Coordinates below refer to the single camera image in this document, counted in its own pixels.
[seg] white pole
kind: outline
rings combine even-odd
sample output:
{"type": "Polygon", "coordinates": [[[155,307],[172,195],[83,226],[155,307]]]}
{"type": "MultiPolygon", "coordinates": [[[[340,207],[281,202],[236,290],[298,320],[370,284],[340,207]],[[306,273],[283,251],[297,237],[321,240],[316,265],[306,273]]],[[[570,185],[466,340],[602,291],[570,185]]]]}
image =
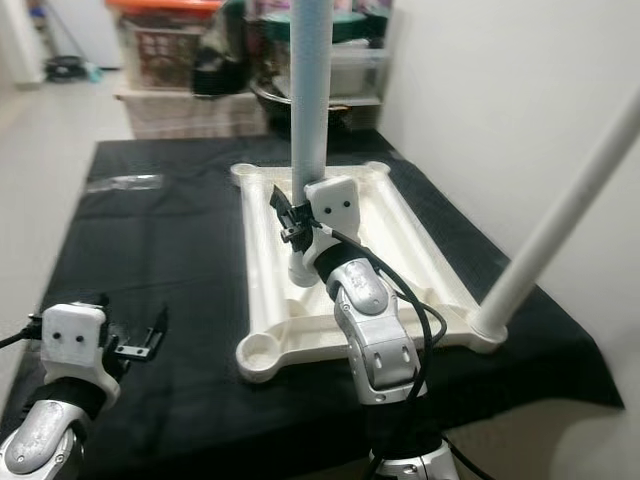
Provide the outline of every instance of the white pole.
{"type": "Polygon", "coordinates": [[[293,0],[291,5],[291,169],[293,204],[304,186],[324,177],[333,0],[293,0]]]}
{"type": "Polygon", "coordinates": [[[470,321],[483,337],[503,341],[505,327],[535,282],[588,210],[640,132],[640,90],[596,144],[582,171],[491,289],[470,321]]]}

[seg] black cloth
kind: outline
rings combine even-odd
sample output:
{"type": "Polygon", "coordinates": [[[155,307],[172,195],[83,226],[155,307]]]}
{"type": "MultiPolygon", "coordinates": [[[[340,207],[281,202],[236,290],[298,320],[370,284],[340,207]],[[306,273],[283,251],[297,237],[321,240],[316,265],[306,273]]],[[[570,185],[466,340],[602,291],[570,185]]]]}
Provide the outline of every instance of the black cloth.
{"type": "MultiPolygon", "coordinates": [[[[88,182],[162,175],[162,188],[88,193],[80,199],[43,300],[110,296],[113,321],[141,341],[166,304],[170,331],[158,357],[134,365],[122,396],[86,445],[83,478],[285,478],[363,457],[366,425],[346,360],[283,368],[243,382],[235,348],[248,332],[239,162],[287,165],[276,137],[100,143],[88,182]]],[[[507,258],[411,163],[375,132],[332,138],[330,165],[377,160],[476,300],[507,258]]],[[[436,352],[430,401],[444,429],[545,398],[621,408],[587,333],[537,289],[493,355],[436,352]]],[[[35,344],[25,355],[3,421],[42,381],[35,344]]]]}

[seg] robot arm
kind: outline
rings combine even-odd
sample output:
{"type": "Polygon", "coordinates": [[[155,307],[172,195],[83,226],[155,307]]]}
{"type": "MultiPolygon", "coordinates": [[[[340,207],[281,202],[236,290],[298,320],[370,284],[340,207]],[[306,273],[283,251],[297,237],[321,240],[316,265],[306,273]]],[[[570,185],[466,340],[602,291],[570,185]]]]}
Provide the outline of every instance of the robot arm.
{"type": "Polygon", "coordinates": [[[78,476],[83,443],[98,415],[120,394],[119,381],[131,361],[149,361],[167,328],[166,309],[142,346],[109,335],[100,305],[60,304],[35,317],[47,371],[22,425],[0,446],[2,480],[72,480],[78,476]]]}
{"type": "MultiPolygon", "coordinates": [[[[331,235],[335,228],[358,241],[354,181],[348,177],[322,180],[307,185],[305,193],[308,203],[294,208],[276,187],[271,204],[284,228],[282,239],[291,242],[294,252],[303,252],[302,268],[322,279],[335,302],[334,315],[347,338],[372,453],[384,456],[382,463],[371,465],[374,478],[458,480],[449,446],[426,401],[426,384],[418,385],[415,399],[406,402],[421,366],[413,340],[398,319],[396,292],[362,249],[331,235]]],[[[293,281],[303,276],[290,271],[293,281]]]]}

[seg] plastic storage box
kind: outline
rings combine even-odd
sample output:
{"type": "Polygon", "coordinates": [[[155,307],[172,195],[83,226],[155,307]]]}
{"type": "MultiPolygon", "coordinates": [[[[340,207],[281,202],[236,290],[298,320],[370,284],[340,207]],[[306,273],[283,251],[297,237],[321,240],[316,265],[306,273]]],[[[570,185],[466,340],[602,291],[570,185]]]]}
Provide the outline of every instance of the plastic storage box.
{"type": "MultiPolygon", "coordinates": [[[[289,12],[277,12],[263,17],[266,36],[271,42],[268,63],[273,71],[273,85],[285,97],[291,98],[289,12]]],[[[332,100],[377,98],[378,78],[388,51],[371,48],[367,38],[367,17],[358,12],[337,12],[333,20],[333,47],[331,52],[332,100]]]]}
{"type": "Polygon", "coordinates": [[[190,90],[198,41],[222,0],[106,0],[132,89],[190,90]]]}
{"type": "Polygon", "coordinates": [[[215,100],[191,92],[133,90],[126,82],[115,97],[124,104],[137,139],[264,135],[267,118],[251,92],[215,100]]]}
{"type": "MultiPolygon", "coordinates": [[[[246,0],[246,12],[249,21],[272,12],[287,12],[293,0],[246,0]]],[[[353,0],[333,0],[335,10],[350,12],[353,0]]]]}

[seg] storage container lid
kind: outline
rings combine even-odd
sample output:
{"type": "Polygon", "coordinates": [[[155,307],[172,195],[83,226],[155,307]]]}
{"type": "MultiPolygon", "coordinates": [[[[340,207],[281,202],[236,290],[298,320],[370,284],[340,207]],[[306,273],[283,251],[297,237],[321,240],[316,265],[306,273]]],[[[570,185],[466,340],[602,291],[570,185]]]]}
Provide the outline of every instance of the storage container lid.
{"type": "MultiPolygon", "coordinates": [[[[333,43],[347,42],[366,36],[366,19],[362,13],[334,12],[333,43]]],[[[264,15],[267,38],[276,42],[289,42],[291,29],[290,12],[274,12],[264,15]]]]}
{"type": "Polygon", "coordinates": [[[181,10],[206,10],[215,12],[224,0],[106,0],[116,8],[174,8],[181,10]]]}

